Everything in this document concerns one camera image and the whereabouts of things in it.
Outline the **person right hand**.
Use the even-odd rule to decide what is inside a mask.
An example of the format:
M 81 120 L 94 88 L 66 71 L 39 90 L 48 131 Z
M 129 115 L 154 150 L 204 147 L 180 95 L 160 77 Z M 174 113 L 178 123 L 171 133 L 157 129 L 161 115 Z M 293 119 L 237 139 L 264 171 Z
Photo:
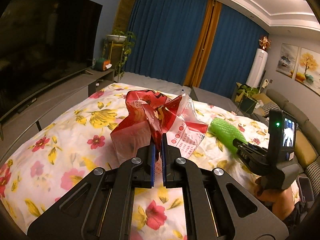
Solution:
M 291 187 L 285 190 L 263 189 L 261 177 L 255 180 L 255 197 L 262 201 L 272 204 L 272 212 L 280 220 L 285 220 L 293 212 L 295 202 Z

